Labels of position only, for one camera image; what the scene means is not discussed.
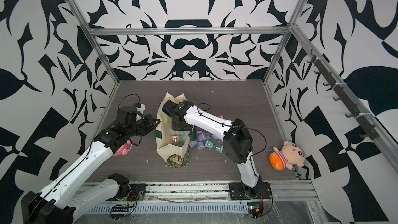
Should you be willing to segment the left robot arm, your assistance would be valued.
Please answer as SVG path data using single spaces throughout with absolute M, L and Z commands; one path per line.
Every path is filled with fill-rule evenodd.
M 40 192 L 30 191 L 23 197 L 23 223 L 72 224 L 100 203 L 126 197 L 131 190 L 129 180 L 118 173 L 79 195 L 77 190 L 109 158 L 127 155 L 135 146 L 132 137 L 142 138 L 156 129 L 161 121 L 145 115 L 144 110 L 139 103 L 118 108 L 116 120 L 98 133 L 64 173 Z

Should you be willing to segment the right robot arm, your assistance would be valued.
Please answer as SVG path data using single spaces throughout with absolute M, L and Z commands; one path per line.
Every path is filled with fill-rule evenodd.
M 189 131 L 198 127 L 213 134 L 223 142 L 222 152 L 240 172 L 239 183 L 229 183 L 232 200 L 265 200 L 272 198 L 270 184 L 264 182 L 257 172 L 253 152 L 253 137 L 240 119 L 225 120 L 205 112 L 189 101 L 174 103 L 168 100 L 161 111 L 172 120 L 172 130 Z

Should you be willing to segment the pink hourglass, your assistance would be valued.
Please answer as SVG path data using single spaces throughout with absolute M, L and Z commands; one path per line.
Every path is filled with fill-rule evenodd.
M 175 146 L 181 146 L 181 140 L 179 135 L 171 136 L 171 144 Z

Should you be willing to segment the cream canvas tote bag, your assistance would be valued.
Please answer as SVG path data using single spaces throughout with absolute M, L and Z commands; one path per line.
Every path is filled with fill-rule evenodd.
M 184 94 L 174 97 L 167 93 L 157 111 L 157 118 L 161 120 L 155 129 L 157 153 L 164 160 L 166 167 L 186 168 L 189 165 L 190 131 L 173 131 L 171 117 L 162 112 L 162 107 L 168 100 L 177 104 L 186 99 Z M 173 135 L 180 136 L 181 146 L 171 144 L 171 136 Z

